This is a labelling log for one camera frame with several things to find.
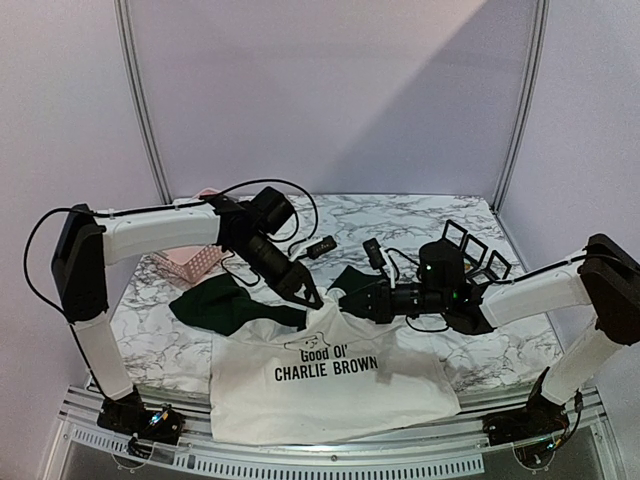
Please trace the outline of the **white and green t-shirt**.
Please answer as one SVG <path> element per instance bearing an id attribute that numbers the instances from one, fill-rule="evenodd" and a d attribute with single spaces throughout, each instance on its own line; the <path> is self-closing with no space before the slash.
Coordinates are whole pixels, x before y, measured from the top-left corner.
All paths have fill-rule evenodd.
<path id="1" fill-rule="evenodd" d="M 213 335 L 213 438 L 245 445 L 337 442 L 456 415 L 458 397 L 434 352 L 398 324 L 353 316 L 339 300 L 373 282 L 352 267 L 318 310 L 258 302 L 229 275 L 172 301 L 182 324 Z"/>

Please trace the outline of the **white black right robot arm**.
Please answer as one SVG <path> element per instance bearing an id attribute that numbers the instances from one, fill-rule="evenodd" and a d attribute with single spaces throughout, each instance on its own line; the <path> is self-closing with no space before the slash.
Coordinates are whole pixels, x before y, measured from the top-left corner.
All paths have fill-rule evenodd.
<path id="1" fill-rule="evenodd" d="M 536 379 L 524 406 L 489 414 L 491 445 L 540 439 L 554 452 L 574 434 L 566 405 L 582 412 L 580 389 L 603 364 L 639 342 L 639 264 L 604 234 L 551 265 L 512 278 L 510 263 L 461 230 L 422 245 L 416 279 L 381 278 L 346 293 L 340 307 L 376 324 L 437 314 L 456 333 L 480 336 L 534 317 L 577 310 L 592 315 L 561 358 Z"/>

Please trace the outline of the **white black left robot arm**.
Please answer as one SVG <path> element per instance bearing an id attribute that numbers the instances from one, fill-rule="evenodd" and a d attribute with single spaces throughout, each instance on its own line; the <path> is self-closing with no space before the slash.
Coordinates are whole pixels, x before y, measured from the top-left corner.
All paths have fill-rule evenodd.
<path id="1" fill-rule="evenodd" d="M 171 406 L 145 407 L 125 368 L 108 318 L 106 268 L 123 259 L 215 245 L 242 258 L 283 300 L 318 310 L 308 269 L 270 240 L 293 213 L 279 193 L 235 201 L 218 193 L 197 201 L 129 211 L 70 209 L 51 262 L 63 316 L 104 400 L 97 424 L 134 439 L 176 445 L 185 418 Z"/>

